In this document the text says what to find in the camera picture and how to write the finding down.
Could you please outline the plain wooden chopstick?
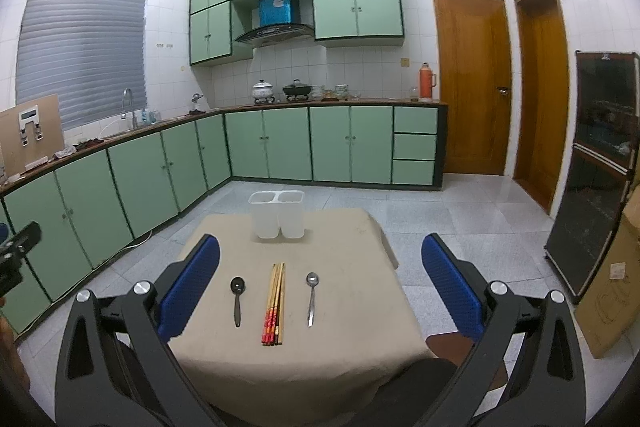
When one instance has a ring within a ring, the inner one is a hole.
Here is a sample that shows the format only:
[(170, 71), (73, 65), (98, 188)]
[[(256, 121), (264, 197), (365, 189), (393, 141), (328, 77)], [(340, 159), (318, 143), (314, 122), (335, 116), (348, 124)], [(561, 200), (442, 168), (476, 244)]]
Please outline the plain wooden chopstick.
[(280, 345), (282, 343), (282, 334), (283, 334), (283, 320), (284, 320), (284, 285), (285, 285), (285, 263), (281, 263), (280, 277), (279, 277), (279, 294), (278, 294), (278, 321), (277, 327), (274, 331), (274, 340), (276, 340), (276, 345)]

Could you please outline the chrome kitchen faucet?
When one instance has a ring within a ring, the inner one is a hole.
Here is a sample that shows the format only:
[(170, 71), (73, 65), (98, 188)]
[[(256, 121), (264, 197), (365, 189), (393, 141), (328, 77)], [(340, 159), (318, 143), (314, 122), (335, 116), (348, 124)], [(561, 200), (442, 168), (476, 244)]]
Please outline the chrome kitchen faucet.
[(124, 91), (122, 91), (122, 113), (120, 114), (120, 119), (130, 119), (130, 129), (137, 129), (138, 120), (136, 109), (134, 108), (134, 94), (130, 88), (125, 88)]

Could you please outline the left wooden door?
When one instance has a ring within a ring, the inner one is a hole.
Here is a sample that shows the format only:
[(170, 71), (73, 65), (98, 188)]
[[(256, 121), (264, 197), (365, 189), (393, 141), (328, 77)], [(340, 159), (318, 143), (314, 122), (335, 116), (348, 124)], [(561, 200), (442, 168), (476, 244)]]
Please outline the left wooden door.
[(445, 170), (501, 174), (511, 121), (506, 2), (434, 0), (440, 99), (448, 106)]

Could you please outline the brown wooden stool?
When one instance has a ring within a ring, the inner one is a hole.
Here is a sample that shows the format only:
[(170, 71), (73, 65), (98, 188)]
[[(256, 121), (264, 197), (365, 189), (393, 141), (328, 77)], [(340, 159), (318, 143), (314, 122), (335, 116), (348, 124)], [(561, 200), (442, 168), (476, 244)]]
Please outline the brown wooden stool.
[[(459, 332), (434, 334), (428, 336), (425, 339), (425, 343), (434, 355), (441, 359), (446, 359), (457, 366), (464, 362), (474, 347), (473, 340), (461, 335)], [(508, 372), (506, 371), (506, 365), (501, 362), (489, 389), (499, 389), (505, 386), (507, 382)]]

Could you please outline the black spoon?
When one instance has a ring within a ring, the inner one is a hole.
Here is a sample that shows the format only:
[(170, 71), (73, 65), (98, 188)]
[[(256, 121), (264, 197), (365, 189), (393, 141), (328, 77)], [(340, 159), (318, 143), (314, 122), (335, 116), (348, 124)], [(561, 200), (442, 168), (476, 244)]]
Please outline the black spoon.
[(230, 289), (234, 296), (233, 320), (234, 326), (240, 327), (242, 322), (241, 296), (245, 291), (245, 282), (242, 277), (233, 277), (230, 282)]

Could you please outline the silver metal spoon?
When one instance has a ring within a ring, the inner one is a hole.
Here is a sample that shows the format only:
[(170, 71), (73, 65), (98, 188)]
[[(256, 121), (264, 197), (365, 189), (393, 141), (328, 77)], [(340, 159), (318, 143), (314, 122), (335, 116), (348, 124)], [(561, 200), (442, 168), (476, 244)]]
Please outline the silver metal spoon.
[(309, 272), (306, 275), (306, 283), (310, 288), (308, 313), (307, 313), (307, 326), (314, 325), (314, 314), (316, 314), (316, 287), (319, 284), (319, 275), (314, 272)]

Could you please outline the wooden door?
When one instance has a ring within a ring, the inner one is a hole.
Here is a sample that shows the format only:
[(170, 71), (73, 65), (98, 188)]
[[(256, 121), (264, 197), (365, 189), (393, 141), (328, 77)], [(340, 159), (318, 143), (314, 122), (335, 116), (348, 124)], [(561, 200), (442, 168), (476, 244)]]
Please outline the wooden door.
[(506, 2), (434, 0), (440, 99), (448, 106), (445, 170), (501, 174), (511, 121)]
[(514, 180), (549, 212), (568, 121), (570, 68), (560, 0), (515, 0), (522, 94)]

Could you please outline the red patterned chopstick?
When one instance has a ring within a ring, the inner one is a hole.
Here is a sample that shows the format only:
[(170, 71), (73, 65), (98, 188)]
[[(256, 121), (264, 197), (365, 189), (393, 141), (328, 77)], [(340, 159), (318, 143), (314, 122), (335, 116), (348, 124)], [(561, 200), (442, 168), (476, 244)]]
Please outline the red patterned chopstick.
[(274, 340), (274, 330), (276, 329), (277, 322), (277, 306), (278, 306), (278, 291), (279, 291), (279, 281), (280, 281), (280, 263), (277, 263), (274, 266), (274, 275), (273, 275), (273, 286), (272, 286), (272, 295), (269, 307), (269, 315), (268, 315), (268, 323), (266, 329), (266, 345), (271, 346)]

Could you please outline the red handled chopstick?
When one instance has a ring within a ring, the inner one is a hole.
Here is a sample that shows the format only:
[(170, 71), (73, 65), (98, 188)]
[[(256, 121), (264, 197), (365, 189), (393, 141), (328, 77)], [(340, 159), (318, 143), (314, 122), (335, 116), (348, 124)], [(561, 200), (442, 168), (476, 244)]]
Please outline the red handled chopstick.
[(268, 343), (269, 343), (270, 322), (271, 322), (274, 292), (276, 291), (277, 273), (278, 273), (278, 264), (273, 263), (271, 274), (270, 274), (270, 280), (269, 280), (269, 291), (268, 291), (268, 299), (266, 304), (266, 312), (264, 316), (264, 323), (262, 323), (262, 345), (263, 346), (268, 346)]

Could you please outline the orange red chopstick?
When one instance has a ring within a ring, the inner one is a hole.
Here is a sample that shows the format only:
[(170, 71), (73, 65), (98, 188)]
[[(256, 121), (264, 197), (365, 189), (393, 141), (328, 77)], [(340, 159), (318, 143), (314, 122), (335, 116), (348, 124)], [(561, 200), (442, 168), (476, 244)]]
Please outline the orange red chopstick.
[(271, 346), (277, 346), (279, 341), (279, 335), (280, 335), (279, 334), (280, 304), (281, 304), (280, 294), (281, 294), (281, 288), (282, 288), (283, 270), (284, 270), (284, 263), (282, 262), (278, 266), (276, 293), (274, 294), (274, 306), (273, 306), (271, 338), (270, 338)]

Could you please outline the white utensil holder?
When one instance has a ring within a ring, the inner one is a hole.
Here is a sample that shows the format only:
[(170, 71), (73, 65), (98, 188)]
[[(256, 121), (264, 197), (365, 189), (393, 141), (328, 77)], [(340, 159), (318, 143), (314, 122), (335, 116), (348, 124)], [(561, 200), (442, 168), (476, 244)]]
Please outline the white utensil holder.
[(258, 239), (301, 239), (305, 235), (303, 191), (259, 191), (250, 195), (250, 215)]

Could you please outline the green lower cabinets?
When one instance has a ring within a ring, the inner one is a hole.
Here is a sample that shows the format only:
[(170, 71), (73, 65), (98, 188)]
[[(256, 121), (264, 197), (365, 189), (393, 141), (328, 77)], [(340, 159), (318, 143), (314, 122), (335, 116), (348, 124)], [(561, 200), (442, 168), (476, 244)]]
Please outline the green lower cabinets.
[(437, 190), (448, 109), (308, 103), (218, 110), (104, 142), (1, 192), (1, 221), (40, 225), (3, 315), (24, 331), (136, 239), (232, 180)]

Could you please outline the right wooden door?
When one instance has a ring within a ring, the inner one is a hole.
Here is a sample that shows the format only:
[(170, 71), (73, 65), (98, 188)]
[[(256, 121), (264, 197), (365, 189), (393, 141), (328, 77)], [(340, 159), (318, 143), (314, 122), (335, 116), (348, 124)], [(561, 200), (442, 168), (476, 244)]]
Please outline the right wooden door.
[(522, 94), (514, 180), (549, 212), (568, 121), (570, 68), (560, 0), (515, 0)]

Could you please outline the orange thermos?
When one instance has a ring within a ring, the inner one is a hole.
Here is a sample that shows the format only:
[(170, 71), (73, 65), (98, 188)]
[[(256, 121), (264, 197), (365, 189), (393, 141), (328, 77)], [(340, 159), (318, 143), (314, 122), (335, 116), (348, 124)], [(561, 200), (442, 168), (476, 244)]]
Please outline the orange thermos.
[(424, 101), (433, 100), (433, 92), (437, 86), (437, 75), (431, 66), (423, 63), (419, 69), (419, 98)]

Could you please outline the grey window blind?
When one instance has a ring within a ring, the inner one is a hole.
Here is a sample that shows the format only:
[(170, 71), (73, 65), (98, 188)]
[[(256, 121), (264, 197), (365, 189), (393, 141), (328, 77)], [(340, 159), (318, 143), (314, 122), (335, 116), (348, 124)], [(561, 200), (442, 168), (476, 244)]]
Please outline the grey window blind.
[(62, 128), (148, 106), (144, 75), (146, 0), (27, 0), (18, 37), (15, 100), (56, 94)]

